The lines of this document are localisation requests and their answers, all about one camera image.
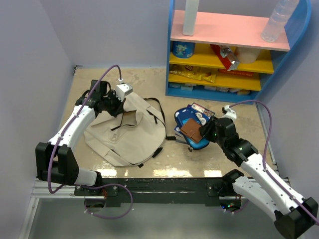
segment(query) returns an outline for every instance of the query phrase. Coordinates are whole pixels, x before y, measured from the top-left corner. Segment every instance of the beige floor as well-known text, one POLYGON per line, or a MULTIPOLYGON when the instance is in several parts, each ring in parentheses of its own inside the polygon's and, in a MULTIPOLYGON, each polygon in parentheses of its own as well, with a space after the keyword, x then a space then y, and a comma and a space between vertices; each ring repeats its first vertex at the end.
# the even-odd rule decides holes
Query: beige floor
MULTIPOLYGON (((76 100, 89 89, 92 79, 99 79, 105 69, 77 69, 70 91, 63 123, 73 111, 76 100)), ((176 123, 173 114, 176 110, 196 102, 222 116, 221 108, 225 102, 205 101, 189 98, 165 96, 165 69, 122 69, 123 78, 133 86, 134 92, 143 98, 155 97, 162 104, 166 116, 167 134, 174 135, 176 123)), ((112 70, 104 80, 115 87, 118 71, 112 70)), ((263 153, 265 137, 255 106, 236 106, 238 119, 236 128, 241 138, 250 141, 260 153, 263 153)), ((89 148, 81 137, 75 149, 80 167, 100 171, 104 177, 219 177, 237 168, 229 161, 217 144, 189 152, 187 146, 166 141, 163 151, 154 159, 147 161, 142 168, 115 168, 89 148)), ((271 165, 270 156, 267 162, 271 165)))

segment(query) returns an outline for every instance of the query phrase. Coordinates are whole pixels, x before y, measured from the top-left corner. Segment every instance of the blue can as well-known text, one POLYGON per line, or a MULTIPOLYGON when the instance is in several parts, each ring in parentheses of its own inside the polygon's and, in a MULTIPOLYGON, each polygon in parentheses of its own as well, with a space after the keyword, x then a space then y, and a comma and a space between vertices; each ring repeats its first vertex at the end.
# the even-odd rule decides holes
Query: blue can
POLYGON ((195 43, 173 41, 172 53, 178 58, 188 58, 194 54, 195 43))

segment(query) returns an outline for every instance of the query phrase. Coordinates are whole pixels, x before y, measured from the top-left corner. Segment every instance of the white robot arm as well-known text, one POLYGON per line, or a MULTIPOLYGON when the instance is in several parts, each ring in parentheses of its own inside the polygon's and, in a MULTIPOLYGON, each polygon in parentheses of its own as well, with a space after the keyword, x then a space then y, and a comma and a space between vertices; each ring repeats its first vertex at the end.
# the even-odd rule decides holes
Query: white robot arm
POLYGON ((315 224, 318 203, 296 192, 263 161, 250 142, 239 138, 234 124, 236 113, 229 106, 224 107, 223 112, 222 118, 212 117, 202 126, 200 133, 218 143, 226 157, 258 183, 252 183, 241 172, 233 170, 226 175, 226 185, 261 208, 284 238, 298 238, 315 224))
POLYGON ((48 143, 39 143, 35 149, 37 175, 40 180, 62 185, 94 186, 102 181, 101 174, 96 171, 80 168, 73 155, 73 150, 85 129, 102 111, 116 117, 123 112, 125 97, 133 91, 132 86, 120 81, 115 90, 106 92, 109 83, 92 80, 91 96, 84 93, 76 102, 73 113, 60 131, 48 143), (51 170, 49 163, 52 154, 57 154, 58 161, 53 161, 51 170))

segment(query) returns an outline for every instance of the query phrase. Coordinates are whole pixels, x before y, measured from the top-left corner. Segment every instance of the red snack box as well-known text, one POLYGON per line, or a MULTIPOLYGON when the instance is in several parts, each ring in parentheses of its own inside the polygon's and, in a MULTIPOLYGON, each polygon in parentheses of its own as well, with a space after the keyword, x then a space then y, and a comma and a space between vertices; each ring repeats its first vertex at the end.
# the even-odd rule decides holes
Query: red snack box
POLYGON ((223 63, 227 71, 232 71, 237 69, 240 62, 228 46, 211 44, 210 47, 218 56, 221 63, 223 63))
POLYGON ((218 69, 220 73, 226 73, 226 74, 233 74, 238 76, 249 76, 252 77, 254 75, 254 72, 250 71, 227 71, 226 69, 218 69))

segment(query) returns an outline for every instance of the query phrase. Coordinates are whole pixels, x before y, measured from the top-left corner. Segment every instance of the beige backpack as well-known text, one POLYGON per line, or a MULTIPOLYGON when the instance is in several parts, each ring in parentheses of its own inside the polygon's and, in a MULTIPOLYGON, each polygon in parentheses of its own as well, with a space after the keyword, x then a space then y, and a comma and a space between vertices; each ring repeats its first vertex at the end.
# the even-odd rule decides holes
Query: beige backpack
POLYGON ((115 167, 141 167, 162 150, 166 128, 160 110, 132 92, 126 96, 123 114, 98 115, 84 132, 85 142, 115 167))

